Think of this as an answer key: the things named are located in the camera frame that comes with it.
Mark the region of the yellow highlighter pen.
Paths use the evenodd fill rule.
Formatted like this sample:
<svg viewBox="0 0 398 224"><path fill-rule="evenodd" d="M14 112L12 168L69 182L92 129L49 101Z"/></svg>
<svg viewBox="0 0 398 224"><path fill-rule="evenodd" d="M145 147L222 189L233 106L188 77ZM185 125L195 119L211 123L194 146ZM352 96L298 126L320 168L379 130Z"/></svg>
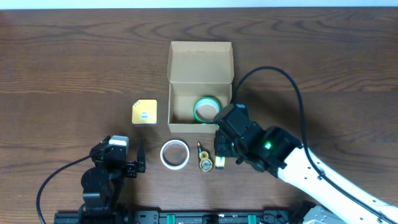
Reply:
<svg viewBox="0 0 398 224"><path fill-rule="evenodd" d="M216 169L224 169L225 167L225 157L215 157L215 167Z"/></svg>

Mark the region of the white tape roll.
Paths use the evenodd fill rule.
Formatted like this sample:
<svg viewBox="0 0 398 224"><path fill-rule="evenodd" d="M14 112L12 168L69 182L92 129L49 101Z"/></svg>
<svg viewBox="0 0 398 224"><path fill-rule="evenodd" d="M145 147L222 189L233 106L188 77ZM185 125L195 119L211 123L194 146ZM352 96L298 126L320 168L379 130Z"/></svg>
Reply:
<svg viewBox="0 0 398 224"><path fill-rule="evenodd" d="M184 161L178 165L172 165L170 163L168 163L166 161L165 158L165 152L166 150L171 147L171 146L182 146L186 152L186 158L184 159ZM189 158L190 158L190 150L189 150L189 146L188 144L186 144L185 142L178 140L178 139L173 139L173 140L169 140L167 141L161 148L160 150L160 160L162 161L163 165L166 166L166 168L170 169L170 170L180 170L183 169L189 162Z"/></svg>

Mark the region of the black yellow correction tape dispenser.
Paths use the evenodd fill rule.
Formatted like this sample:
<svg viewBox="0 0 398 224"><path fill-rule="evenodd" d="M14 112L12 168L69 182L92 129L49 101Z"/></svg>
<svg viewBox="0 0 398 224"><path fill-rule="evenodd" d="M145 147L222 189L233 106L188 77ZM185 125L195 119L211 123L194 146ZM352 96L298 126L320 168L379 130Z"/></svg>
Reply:
<svg viewBox="0 0 398 224"><path fill-rule="evenodd" d="M213 159L209 150L205 149L200 141L197 142L198 165L202 172L209 172L213 168Z"/></svg>

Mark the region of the yellow sticky note pad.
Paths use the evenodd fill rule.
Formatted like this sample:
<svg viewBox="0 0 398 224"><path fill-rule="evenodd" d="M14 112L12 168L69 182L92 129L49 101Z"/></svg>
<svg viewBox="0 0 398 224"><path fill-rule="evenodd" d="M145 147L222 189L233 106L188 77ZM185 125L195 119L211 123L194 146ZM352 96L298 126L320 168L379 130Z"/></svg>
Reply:
<svg viewBox="0 0 398 224"><path fill-rule="evenodd" d="M132 106L133 124L157 123L157 100L137 100Z"/></svg>

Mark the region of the green tape roll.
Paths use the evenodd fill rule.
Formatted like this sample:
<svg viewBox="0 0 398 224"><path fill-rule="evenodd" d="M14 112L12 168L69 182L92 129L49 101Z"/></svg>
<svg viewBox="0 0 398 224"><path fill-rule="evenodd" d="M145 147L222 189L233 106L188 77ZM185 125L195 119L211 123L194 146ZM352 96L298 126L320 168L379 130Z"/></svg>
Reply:
<svg viewBox="0 0 398 224"><path fill-rule="evenodd" d="M221 111L220 102L211 96L198 99L193 106L193 115L199 123L212 123L213 118Z"/></svg>

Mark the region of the brown cardboard box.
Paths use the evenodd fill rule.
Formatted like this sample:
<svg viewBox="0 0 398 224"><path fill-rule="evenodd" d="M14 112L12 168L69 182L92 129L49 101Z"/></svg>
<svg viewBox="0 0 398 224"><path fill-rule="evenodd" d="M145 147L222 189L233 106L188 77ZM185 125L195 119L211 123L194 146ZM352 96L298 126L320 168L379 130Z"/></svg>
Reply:
<svg viewBox="0 0 398 224"><path fill-rule="evenodd" d="M213 123L199 123L193 115L195 102L216 98L221 110L232 96L234 79L231 42L172 41L167 64L169 81L168 126L172 133L213 133Z"/></svg>

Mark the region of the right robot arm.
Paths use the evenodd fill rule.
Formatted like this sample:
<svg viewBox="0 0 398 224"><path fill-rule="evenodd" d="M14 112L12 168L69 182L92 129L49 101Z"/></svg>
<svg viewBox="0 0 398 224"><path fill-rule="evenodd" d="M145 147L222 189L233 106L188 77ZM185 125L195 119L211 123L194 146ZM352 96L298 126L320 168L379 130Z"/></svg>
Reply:
<svg viewBox="0 0 398 224"><path fill-rule="evenodd" d="M258 172L309 194L346 223L397 223L397 207L368 194L334 171L303 142L277 126L263 129L242 105L230 104L213 119L231 142L231 154Z"/></svg>

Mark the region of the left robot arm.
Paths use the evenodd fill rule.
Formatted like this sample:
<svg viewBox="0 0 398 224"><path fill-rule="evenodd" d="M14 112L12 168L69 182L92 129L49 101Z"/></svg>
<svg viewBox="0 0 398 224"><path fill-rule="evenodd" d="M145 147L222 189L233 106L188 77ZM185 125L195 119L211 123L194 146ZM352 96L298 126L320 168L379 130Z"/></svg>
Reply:
<svg viewBox="0 0 398 224"><path fill-rule="evenodd" d="M144 142L142 141L135 161L128 161L129 138L107 136L90 151L95 166L81 178L83 200L87 212L107 215L116 211L116 202L124 186L124 179L136 178L146 171Z"/></svg>

